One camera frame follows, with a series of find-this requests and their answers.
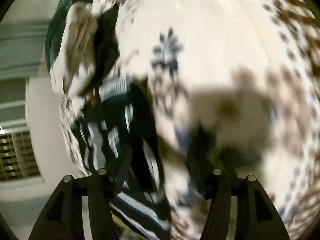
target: clothing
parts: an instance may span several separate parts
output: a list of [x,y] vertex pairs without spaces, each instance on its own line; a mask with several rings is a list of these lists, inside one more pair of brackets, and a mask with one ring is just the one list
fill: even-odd
[[87,171],[105,168],[115,182],[112,212],[149,239],[168,239],[163,168],[143,88],[113,78],[87,94],[82,114],[73,135]]
[[55,93],[77,96],[90,84],[96,71],[94,35],[101,13],[84,2],[74,3],[68,11],[60,51],[50,70]]
[[[185,158],[185,142],[199,124],[214,133],[207,158],[239,177],[255,175],[296,239],[320,207],[308,204],[319,184],[313,174],[320,104],[312,71],[319,70],[320,35],[303,0],[121,1],[119,72],[148,76],[158,135]],[[175,209],[191,179],[178,167],[170,163],[165,174]],[[197,223],[179,216],[181,224]],[[201,230],[194,232],[188,236],[198,238]]]
[[62,0],[57,8],[57,11],[51,19],[45,39],[45,60],[47,63],[48,72],[50,72],[50,69],[60,50],[68,11],[72,4],[78,1],[92,3],[93,0]]

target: dark green fabric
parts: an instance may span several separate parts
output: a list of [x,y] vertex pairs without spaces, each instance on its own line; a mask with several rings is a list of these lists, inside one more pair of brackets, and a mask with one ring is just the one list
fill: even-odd
[[213,171],[213,166],[206,158],[210,147],[215,145],[215,141],[211,142],[208,134],[202,127],[198,131],[193,132],[190,144],[187,150],[187,165],[192,177],[192,183],[195,184],[201,195],[206,193],[206,180]]
[[115,4],[110,10],[104,12],[98,20],[98,29],[94,37],[94,50],[96,56],[96,73],[86,91],[102,84],[117,58],[119,57],[118,41],[116,39],[116,22],[119,6]]
[[[92,173],[96,168],[104,167],[114,179],[115,197],[110,200],[111,210],[128,227],[139,234],[142,231],[137,229],[143,227],[149,239],[169,239],[170,207],[164,192],[155,120],[145,97],[146,91],[140,82],[118,77],[97,86],[94,91],[87,97],[83,116],[72,127],[84,167]],[[128,118],[126,109],[129,106],[132,115]],[[156,160],[157,169],[152,172],[145,157],[144,141]]]
[[92,3],[93,0],[63,0],[49,24],[45,39],[45,60],[49,72],[60,51],[68,11],[75,2],[79,1]]

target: metal pin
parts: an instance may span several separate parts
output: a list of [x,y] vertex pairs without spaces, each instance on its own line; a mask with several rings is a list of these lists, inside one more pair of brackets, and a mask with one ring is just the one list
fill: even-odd
[[104,175],[104,174],[106,174],[106,173],[107,173],[107,171],[106,171],[106,169],[104,169],[104,168],[98,170],[98,174],[99,174],[99,175]]
[[248,176],[248,180],[251,181],[251,182],[254,182],[254,181],[256,181],[256,177],[253,176],[253,175],[249,175]]
[[66,176],[63,177],[63,181],[64,182],[69,182],[71,180],[72,180],[72,176],[71,175],[66,175]]
[[221,175],[221,174],[222,174],[222,171],[219,170],[219,169],[214,169],[212,173],[213,173],[214,175]]

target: striped fabric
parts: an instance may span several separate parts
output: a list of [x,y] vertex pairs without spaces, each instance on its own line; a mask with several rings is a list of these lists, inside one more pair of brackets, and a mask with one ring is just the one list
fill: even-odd
[[[105,168],[114,182],[114,215],[149,239],[168,239],[169,206],[155,124],[140,88],[126,78],[97,87],[86,97],[72,132],[87,173]],[[146,158],[144,151],[153,156]]]

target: window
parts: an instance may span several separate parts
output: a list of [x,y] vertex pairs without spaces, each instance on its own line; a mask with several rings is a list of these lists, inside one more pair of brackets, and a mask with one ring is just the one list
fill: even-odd
[[26,115],[26,80],[0,81],[0,182],[40,176]]

